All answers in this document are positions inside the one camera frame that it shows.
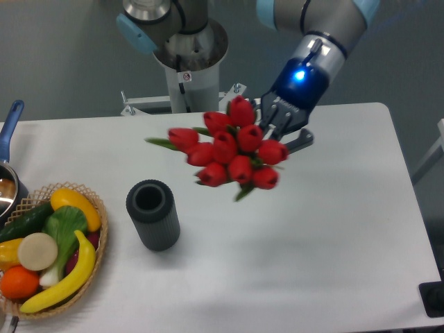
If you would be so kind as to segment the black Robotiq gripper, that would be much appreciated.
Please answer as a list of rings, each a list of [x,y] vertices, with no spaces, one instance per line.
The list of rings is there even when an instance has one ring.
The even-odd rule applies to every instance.
[[[250,100],[256,120],[261,120],[259,127],[264,130],[272,124],[279,134],[302,128],[296,139],[285,144],[289,153],[311,146],[314,135],[303,127],[329,84],[329,77],[322,69],[300,58],[290,59],[270,90],[261,99]]]

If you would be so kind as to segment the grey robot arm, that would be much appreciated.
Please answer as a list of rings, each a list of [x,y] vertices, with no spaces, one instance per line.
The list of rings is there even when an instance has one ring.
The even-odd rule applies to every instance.
[[[302,34],[271,88],[253,107],[272,139],[298,133],[291,152],[313,142],[309,116],[377,12],[377,1],[258,1],[257,17],[277,31]],[[219,66],[228,35],[211,19],[206,1],[124,1],[117,28],[140,53],[164,67],[175,113],[222,110]]]

